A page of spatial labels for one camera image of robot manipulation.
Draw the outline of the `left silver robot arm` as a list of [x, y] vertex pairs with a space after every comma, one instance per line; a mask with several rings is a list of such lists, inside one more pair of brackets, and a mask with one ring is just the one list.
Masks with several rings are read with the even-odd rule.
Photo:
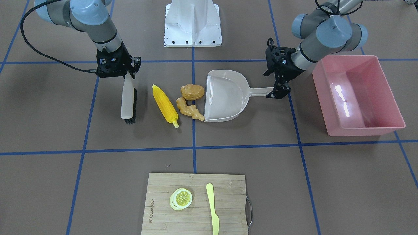
[[362, 47], [368, 39], [366, 27], [343, 18], [358, 11], [362, 4], [361, 0], [328, 0], [317, 4], [310, 14], [297, 15], [292, 23], [292, 33], [302, 41], [296, 48], [278, 47], [269, 38], [264, 76], [273, 73], [275, 83], [266, 97], [284, 98], [291, 92], [289, 81], [327, 55]]

